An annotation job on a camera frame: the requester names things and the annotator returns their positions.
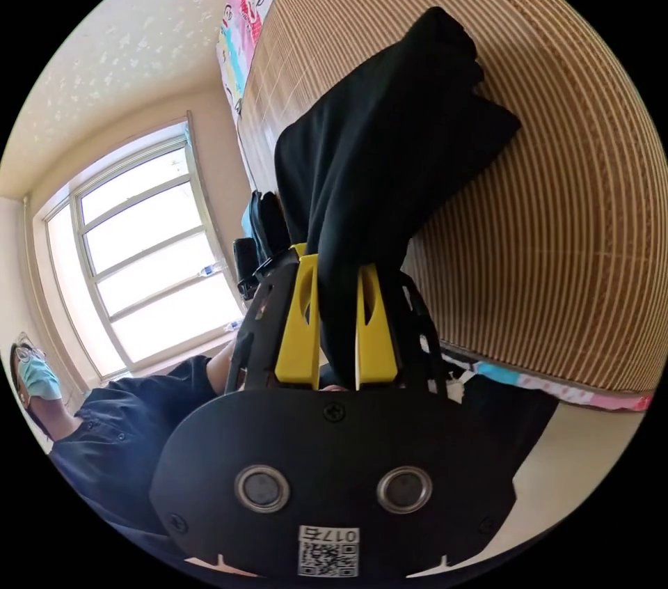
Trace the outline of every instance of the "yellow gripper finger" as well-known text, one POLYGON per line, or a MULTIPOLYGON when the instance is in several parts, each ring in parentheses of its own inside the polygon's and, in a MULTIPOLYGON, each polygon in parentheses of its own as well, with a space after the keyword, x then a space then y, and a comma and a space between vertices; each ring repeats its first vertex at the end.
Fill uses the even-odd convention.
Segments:
POLYGON ((299 268, 274 373, 281 383, 318 389, 318 255, 304 255, 305 244, 293 247, 299 255, 299 268))
POLYGON ((373 264, 362 267, 357 280, 355 358, 358 390, 364 385, 394 382, 399 372, 378 272, 373 264))

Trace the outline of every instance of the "window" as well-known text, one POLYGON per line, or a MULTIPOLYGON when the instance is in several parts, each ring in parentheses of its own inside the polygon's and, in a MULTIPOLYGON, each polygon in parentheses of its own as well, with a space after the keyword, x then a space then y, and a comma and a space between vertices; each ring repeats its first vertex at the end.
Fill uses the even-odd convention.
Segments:
POLYGON ((186 135, 101 172, 46 218, 63 305, 100 379, 222 336, 243 311, 186 135))

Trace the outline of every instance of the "window frame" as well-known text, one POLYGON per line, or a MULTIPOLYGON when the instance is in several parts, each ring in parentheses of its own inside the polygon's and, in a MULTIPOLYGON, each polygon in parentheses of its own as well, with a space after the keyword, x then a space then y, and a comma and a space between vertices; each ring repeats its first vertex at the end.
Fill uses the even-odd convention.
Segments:
POLYGON ((114 273, 124 269, 125 267, 139 260, 142 260, 145 257, 148 257, 149 255, 155 252, 165 249, 166 247, 169 247, 175 243, 179 243, 185 239, 191 238, 194 235, 205 234, 207 237, 207 242, 209 244, 209 247, 211 248, 211 251, 213 253, 214 261, 221 261, 223 263, 223 270, 213 275, 222 275, 224 277, 225 282, 227 283, 232 293, 232 296, 234 297, 234 300, 236 301, 237 306, 239 307, 239 315, 241 316, 244 313, 243 302, 238 294, 234 276, 232 275, 229 265, 226 262, 225 254, 218 240, 216 229, 214 227, 214 223, 209 213, 206 194, 204 188, 202 187, 202 182, 196 164, 196 154, 193 149, 192 140, 191 137, 189 136, 189 128, 187 126, 184 128, 184 131, 182 133, 177 134, 176 136, 171 136, 168 139, 158 141, 157 143, 151 143, 150 145, 145 146, 140 150, 135 150, 132 153, 124 156, 123 158, 118 159, 117 161, 111 163, 106 168, 103 168, 101 171, 94 174, 91 178, 89 178, 85 182, 82 182, 80 185, 72 188, 67 197, 59 201, 57 205, 53 206, 53 208, 48 211, 48 213, 43 217, 42 222, 45 226, 49 264, 51 266, 51 270, 54 273, 56 287, 58 289, 58 295, 60 297, 65 313, 67 315, 67 319, 69 320, 70 326, 72 327, 72 330, 76 335, 81 348, 86 354, 86 357, 88 358, 90 364, 97 373, 97 376, 99 377, 101 382, 108 382, 113 379, 117 379, 119 376, 122 376, 123 374, 136 374, 137 372, 140 372, 142 370, 155 367, 156 365, 174 359, 183 353, 190 352, 191 350, 197 349, 200 346, 218 340, 219 338, 224 337, 226 333, 224 330, 224 326, 217 327, 211 331, 204 332, 199 336, 194 336, 193 338, 190 338, 187 341, 179 343, 178 345, 172 346, 168 349, 162 350, 159 353, 153 354, 144 359, 138 361, 132 361, 130 359, 127 352, 123 348, 120 340, 116 336, 115 331, 113 330, 112 322, 115 322, 121 319, 122 317, 131 315, 133 312, 141 310, 142 308, 149 306, 151 303, 166 298, 171 294, 186 289, 187 287, 202 281, 199 275, 194 274, 185 281, 177 283, 176 285, 172 285, 169 288, 166 288, 165 290, 161 290, 159 292, 151 294, 149 297, 146 297, 132 304, 131 306, 128 306, 122 309, 121 311, 118 311, 117 313, 109 315, 106 311, 97 283, 105 279, 106 277, 113 275, 114 273), (86 195, 92 193, 97 188, 101 187, 102 185, 111 181, 112 179, 117 178, 123 173, 126 173, 132 170, 133 168, 140 166, 141 164, 150 162, 151 160, 156 159, 162 155, 167 155, 170 152, 174 152, 176 150, 181 150, 181 149, 183 149, 186 157, 186 165, 188 169, 187 173, 182 174, 181 176, 169 180, 165 183, 161 183, 160 185, 154 186, 153 188, 150 188, 149 190, 146 190, 140 193, 139 195, 136 195, 135 197, 127 199, 121 202, 120 204, 116 205, 112 209, 106 211, 104 214, 96 217, 95 219, 90 221, 87 225, 84 224, 81 201, 86 195), (200 222, 201 222, 200 226, 192 228, 191 230, 187 230, 186 232, 180 233, 179 235, 171 237, 170 239, 166 239, 162 243, 155 244, 151 248, 141 251, 140 253, 136 253, 135 255, 127 258, 126 260, 123 260, 122 262, 115 264, 112 267, 109 267, 108 269, 102 272, 97 272, 95 270, 95 265, 93 263, 93 259, 90 256, 90 251, 88 249, 88 243, 84 238, 87 232, 91 231, 95 226, 102 224, 106 220, 109 220, 110 218, 114 217, 115 215, 118 215, 121 212, 131 208, 132 206, 139 204, 141 201, 145 201, 150 197, 157 196, 158 194, 166 191, 167 189, 178 187, 186 183, 190 184, 191 190, 193 192, 193 197, 195 199, 195 204, 200 217, 200 222), (65 297, 63 296, 61 290, 61 284, 58 279, 58 274, 56 273, 56 268, 54 265, 53 251, 51 248, 51 237, 49 235, 49 222, 51 218, 53 218, 61 210, 70 211, 70 218, 72 221, 72 232, 74 234, 74 242, 76 244, 77 255, 79 257, 79 266, 83 274, 84 280, 86 282, 86 289, 88 291, 88 294, 90 295, 93 306, 97 311, 97 316, 100 319, 100 322, 102 323, 102 326, 106 334, 108 335, 109 340, 111 341, 111 344, 116 349, 118 356, 125 365, 125 368, 122 370, 117 370, 113 373, 104 375, 100 373, 97 364, 95 364, 95 361, 90 357, 90 354, 86 349, 86 343, 81 339, 79 331, 77 327, 74 325, 70 312, 67 308, 67 304, 65 303, 65 297))

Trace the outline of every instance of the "blue surgical mask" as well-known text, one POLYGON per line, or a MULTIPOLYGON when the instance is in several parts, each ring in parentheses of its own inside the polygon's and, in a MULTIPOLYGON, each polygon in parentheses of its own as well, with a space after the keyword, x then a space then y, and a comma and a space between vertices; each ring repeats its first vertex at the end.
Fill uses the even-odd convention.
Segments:
POLYGON ((28 352, 20 355, 18 370, 28 396, 40 396, 48 401, 63 398, 56 374, 39 354, 28 352))

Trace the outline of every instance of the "person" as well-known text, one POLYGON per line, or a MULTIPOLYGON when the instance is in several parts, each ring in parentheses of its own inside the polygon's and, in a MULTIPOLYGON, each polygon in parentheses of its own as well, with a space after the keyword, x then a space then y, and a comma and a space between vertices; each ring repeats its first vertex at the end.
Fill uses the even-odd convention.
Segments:
MULTIPOLYGON (((19 400, 52 441, 49 458, 65 480, 119 533, 195 576, 205 569, 201 563, 193 565, 197 560, 187 560, 169 538, 151 505, 149 489, 174 429, 224 393, 234 344, 232 340, 213 358, 187 359, 167 375, 126 377, 95 388, 74 414, 65 407, 58 377, 44 354, 27 343, 10 350, 19 400)), ((324 389, 341 388, 330 384, 324 389)), ((250 574, 224 563, 216 570, 250 574)), ((201 579, 211 581, 208 576, 201 579)))

